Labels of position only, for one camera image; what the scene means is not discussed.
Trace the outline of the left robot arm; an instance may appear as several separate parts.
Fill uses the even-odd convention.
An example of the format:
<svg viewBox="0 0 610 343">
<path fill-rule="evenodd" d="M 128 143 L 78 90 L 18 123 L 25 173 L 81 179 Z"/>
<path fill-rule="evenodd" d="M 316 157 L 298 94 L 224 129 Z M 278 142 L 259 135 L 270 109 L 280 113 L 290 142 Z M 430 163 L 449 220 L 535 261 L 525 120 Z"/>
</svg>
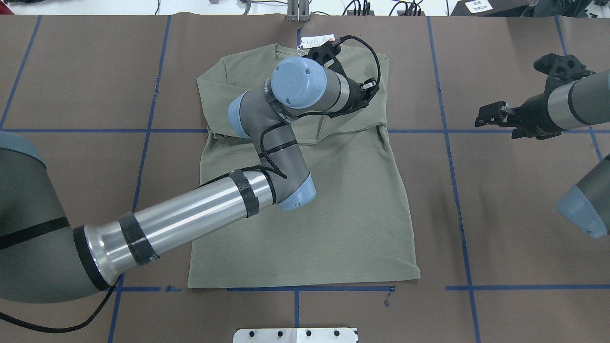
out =
<svg viewBox="0 0 610 343">
<path fill-rule="evenodd" d="M 335 61 L 289 57 L 259 89 L 227 107 L 238 137 L 260 162 L 107 224 L 72 228 L 35 146 L 1 133 L 1 297 L 57 303 L 105 291 L 130 268 L 277 205 L 314 199 L 316 189 L 291 124 L 306 115 L 351 114 L 368 105 L 381 76 L 357 83 Z"/>
</svg>

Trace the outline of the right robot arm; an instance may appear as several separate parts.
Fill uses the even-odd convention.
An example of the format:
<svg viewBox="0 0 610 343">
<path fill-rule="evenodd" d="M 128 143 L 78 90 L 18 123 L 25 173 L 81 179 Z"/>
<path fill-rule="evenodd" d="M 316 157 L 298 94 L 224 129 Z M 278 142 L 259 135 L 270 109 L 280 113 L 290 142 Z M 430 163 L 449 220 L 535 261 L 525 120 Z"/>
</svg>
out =
<svg viewBox="0 0 610 343">
<path fill-rule="evenodd" d="M 585 236 L 609 236 L 609 154 L 601 151 L 594 126 L 609 125 L 609 71 L 553 85 L 519 106 L 497 101 L 480 107 L 476 127 L 499 126 L 512 139 L 544 143 L 565 161 L 586 162 L 582 175 L 564 187 L 555 210 Z"/>
</svg>

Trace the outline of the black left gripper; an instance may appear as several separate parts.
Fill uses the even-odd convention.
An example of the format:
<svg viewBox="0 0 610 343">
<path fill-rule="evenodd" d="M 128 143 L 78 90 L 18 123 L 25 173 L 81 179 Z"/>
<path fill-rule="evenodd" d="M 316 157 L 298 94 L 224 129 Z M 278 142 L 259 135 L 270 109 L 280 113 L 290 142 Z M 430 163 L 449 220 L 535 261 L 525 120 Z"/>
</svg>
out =
<svg viewBox="0 0 610 343">
<path fill-rule="evenodd" d="M 376 78 L 369 78 L 362 83 L 347 78 L 349 96 L 344 105 L 344 114 L 351 114 L 366 108 L 379 91 L 379 83 Z"/>
</svg>

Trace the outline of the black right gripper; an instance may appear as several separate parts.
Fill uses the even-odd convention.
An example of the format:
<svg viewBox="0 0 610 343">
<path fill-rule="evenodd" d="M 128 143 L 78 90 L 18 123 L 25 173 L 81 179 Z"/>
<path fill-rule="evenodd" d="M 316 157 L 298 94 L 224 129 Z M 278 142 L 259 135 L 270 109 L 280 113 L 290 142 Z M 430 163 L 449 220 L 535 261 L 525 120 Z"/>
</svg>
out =
<svg viewBox="0 0 610 343">
<path fill-rule="evenodd" d="M 513 109 L 506 102 L 494 102 L 480 107 L 475 128 L 486 125 L 513 126 L 515 129 L 512 131 L 512 139 L 545 140 L 562 134 L 562 128 L 557 126 L 549 115 L 548 98 L 544 95 L 533 96 L 520 107 Z"/>
</svg>

